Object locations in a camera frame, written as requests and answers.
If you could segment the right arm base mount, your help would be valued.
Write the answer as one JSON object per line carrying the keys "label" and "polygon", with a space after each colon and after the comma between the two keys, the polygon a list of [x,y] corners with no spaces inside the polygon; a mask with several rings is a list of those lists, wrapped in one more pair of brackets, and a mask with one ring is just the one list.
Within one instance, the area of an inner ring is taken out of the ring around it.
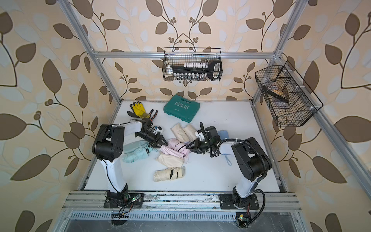
{"label": "right arm base mount", "polygon": [[260,209],[257,196],[252,194],[246,198],[241,198],[237,193],[219,194],[218,199],[220,208],[223,210],[240,209],[240,210],[258,210]]}

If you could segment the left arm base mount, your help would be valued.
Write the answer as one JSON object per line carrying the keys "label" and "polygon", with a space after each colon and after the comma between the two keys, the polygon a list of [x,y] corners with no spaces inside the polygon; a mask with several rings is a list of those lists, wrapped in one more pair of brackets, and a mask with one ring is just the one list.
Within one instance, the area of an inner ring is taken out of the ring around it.
{"label": "left arm base mount", "polygon": [[124,208],[124,207],[140,207],[144,202],[143,193],[130,193],[127,189],[121,192],[105,192],[104,208]]}

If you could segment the cream bare umbrella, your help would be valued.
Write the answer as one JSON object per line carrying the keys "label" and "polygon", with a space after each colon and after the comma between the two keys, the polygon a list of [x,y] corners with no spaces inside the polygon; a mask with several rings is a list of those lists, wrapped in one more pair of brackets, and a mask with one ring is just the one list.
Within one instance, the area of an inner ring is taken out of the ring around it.
{"label": "cream bare umbrella", "polygon": [[185,170],[185,167],[170,167],[163,170],[157,170],[154,173],[154,181],[161,182],[183,178]]}

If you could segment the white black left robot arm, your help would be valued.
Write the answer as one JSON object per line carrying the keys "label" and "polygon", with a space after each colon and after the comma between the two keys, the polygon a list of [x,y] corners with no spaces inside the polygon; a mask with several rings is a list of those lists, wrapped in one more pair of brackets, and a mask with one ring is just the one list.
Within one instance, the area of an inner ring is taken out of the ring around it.
{"label": "white black left robot arm", "polygon": [[122,193],[127,186],[127,182],[121,171],[120,156],[124,152],[124,139],[126,135],[134,134],[149,143],[149,147],[159,149],[167,146],[160,132],[154,133],[151,128],[151,119],[142,120],[132,119],[127,123],[102,124],[92,146],[92,152],[96,155],[105,169],[106,177],[109,182],[108,190],[114,193]]}

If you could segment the pink sleeved umbrella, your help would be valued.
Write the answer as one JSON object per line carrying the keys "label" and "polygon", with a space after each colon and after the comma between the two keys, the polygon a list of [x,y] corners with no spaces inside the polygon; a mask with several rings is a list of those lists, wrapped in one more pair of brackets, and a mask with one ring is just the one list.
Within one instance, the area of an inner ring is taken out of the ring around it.
{"label": "pink sleeved umbrella", "polygon": [[177,152],[183,153],[187,155],[189,153],[189,149],[186,148],[186,144],[184,142],[181,142],[177,139],[169,139],[168,141],[169,147]]}

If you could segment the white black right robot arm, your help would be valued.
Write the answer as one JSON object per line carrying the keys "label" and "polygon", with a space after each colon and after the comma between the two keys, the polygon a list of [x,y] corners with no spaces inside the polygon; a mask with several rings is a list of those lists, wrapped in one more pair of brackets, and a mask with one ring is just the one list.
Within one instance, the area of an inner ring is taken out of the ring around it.
{"label": "white black right robot arm", "polygon": [[195,135],[196,139],[186,146],[191,152],[209,153],[209,156],[214,158],[231,151],[236,158],[242,173],[241,180],[232,191],[236,204],[258,192],[257,186],[272,169],[272,163],[255,138],[222,139],[214,126],[205,128],[203,123],[200,123],[200,129]]}

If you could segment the cream umbrella sleeve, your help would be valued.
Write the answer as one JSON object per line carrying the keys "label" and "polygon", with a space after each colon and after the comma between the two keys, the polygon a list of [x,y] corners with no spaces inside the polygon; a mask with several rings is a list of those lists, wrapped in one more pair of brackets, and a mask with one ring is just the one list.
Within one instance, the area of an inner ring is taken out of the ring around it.
{"label": "cream umbrella sleeve", "polygon": [[160,154],[156,161],[168,168],[181,168],[184,164],[184,159],[168,154]]}

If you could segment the mint green umbrella sleeve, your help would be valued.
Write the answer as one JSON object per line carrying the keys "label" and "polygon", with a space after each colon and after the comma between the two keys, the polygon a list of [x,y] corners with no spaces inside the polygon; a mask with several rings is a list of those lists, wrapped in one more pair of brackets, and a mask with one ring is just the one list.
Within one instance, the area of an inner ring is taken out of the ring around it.
{"label": "mint green umbrella sleeve", "polygon": [[147,147],[148,144],[149,143],[145,140],[135,141],[135,142],[126,144],[123,147],[123,153],[127,154],[127,153],[134,152],[135,150],[137,150],[139,148],[142,149],[142,148]]}

